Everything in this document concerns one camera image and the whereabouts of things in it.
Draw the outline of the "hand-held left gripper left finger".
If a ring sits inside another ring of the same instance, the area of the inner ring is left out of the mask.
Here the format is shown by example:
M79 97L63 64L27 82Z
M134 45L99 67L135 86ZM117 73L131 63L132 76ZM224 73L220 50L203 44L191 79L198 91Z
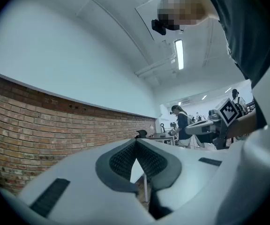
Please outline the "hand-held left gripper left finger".
M154 222L134 192L106 186L96 173L98 158L133 139L72 154L34 178L19 193L37 222Z

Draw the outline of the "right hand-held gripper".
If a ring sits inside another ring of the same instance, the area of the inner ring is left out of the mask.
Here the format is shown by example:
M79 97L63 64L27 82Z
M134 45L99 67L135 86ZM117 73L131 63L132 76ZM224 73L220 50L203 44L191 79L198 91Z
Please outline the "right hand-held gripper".
M195 135L201 147L205 147L206 143L212 143L216 149L228 149L226 145L228 127L241 116L239 108L227 98L209 110L207 120L188 125L185 132L188 135Z

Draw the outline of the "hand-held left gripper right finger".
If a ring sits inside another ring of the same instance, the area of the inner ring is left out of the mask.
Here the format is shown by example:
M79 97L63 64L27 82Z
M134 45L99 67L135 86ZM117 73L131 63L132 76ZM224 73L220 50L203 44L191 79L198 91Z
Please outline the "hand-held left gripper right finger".
M216 221L240 160L242 143L228 150L190 150L137 139L142 161L146 152L151 184L151 211L140 208L137 221Z

